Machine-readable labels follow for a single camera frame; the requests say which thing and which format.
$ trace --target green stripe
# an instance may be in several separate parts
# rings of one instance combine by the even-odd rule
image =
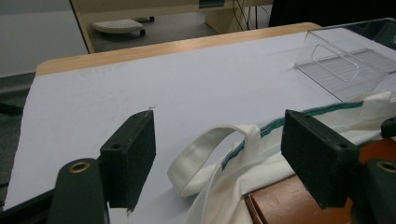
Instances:
[[[336,110],[357,108],[357,107],[361,107],[362,105],[363,105],[363,101],[353,102],[353,103],[340,103],[340,104],[326,105],[322,107],[303,110],[302,113],[305,113],[306,115],[309,116],[318,116]],[[273,121],[269,122],[267,125],[260,128],[261,138],[263,138],[265,135],[268,135],[272,130],[282,127],[284,123],[285,123],[285,118],[274,119]],[[231,151],[225,156],[224,160],[221,162],[221,167],[223,170],[227,166],[228,161],[236,157],[239,154],[239,152],[241,152],[244,149],[244,146],[245,146],[245,140],[242,141],[242,143],[238,147],[236,147],[233,151]]]

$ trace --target grey floor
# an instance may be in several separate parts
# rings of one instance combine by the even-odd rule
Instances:
[[[271,7],[258,7],[257,11],[259,28],[267,27]],[[255,29],[256,16],[254,7],[249,18],[248,14],[247,9],[246,21],[248,22],[248,27]],[[205,23],[205,15],[203,13],[158,16],[155,17],[154,22],[150,22],[149,18],[134,20],[144,25],[146,29],[145,36],[139,36],[139,33],[111,35],[93,31],[92,43],[96,51],[126,49],[218,34]],[[248,29],[245,22],[241,25],[244,30]],[[24,74],[0,78],[0,104],[23,107],[34,77],[35,74]],[[18,147],[20,130],[21,115],[8,116],[0,111],[0,204],[2,204],[0,211],[3,210],[3,204],[7,196],[7,185]]]

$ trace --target white fabric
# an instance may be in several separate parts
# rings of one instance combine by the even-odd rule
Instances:
[[[354,102],[304,111],[354,144],[380,134],[381,123],[396,116],[390,92],[366,95]],[[259,129],[256,125],[223,125],[194,140],[175,159],[168,176],[180,196],[199,193],[185,223],[251,223],[244,195],[293,174],[280,154],[283,119]],[[215,168],[203,168],[207,158],[229,134],[245,136]]]

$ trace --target white paper sheet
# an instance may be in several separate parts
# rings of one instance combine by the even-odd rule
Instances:
[[[166,171],[198,134],[338,102],[292,66],[305,34],[199,49],[37,77],[30,90],[6,207],[52,189],[59,169],[99,148],[132,114],[155,106],[157,157],[139,203],[110,209],[111,223],[180,223],[193,198]],[[230,145],[218,148],[220,161]]]

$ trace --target wall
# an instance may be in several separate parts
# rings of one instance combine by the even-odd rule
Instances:
[[[0,1],[0,77],[80,54],[87,50],[68,0]]]

